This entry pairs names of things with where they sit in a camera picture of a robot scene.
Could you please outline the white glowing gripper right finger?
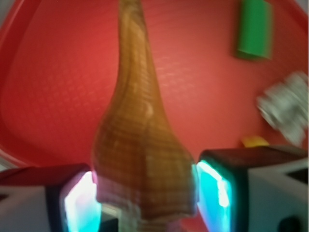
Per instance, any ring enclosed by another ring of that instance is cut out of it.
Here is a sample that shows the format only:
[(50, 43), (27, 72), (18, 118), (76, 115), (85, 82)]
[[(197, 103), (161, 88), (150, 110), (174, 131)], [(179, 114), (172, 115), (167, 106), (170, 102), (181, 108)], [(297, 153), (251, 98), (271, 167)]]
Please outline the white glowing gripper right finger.
[(308, 231), (308, 166), (308, 152), (287, 145), (204, 150), (198, 207), (207, 229)]

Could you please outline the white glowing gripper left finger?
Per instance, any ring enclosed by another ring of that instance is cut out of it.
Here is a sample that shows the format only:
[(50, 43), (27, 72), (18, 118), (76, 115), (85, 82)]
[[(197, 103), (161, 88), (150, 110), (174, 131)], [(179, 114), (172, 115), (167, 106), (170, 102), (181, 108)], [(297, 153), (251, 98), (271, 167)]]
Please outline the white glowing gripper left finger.
[(97, 232), (101, 204), (87, 164), (0, 173), (2, 232)]

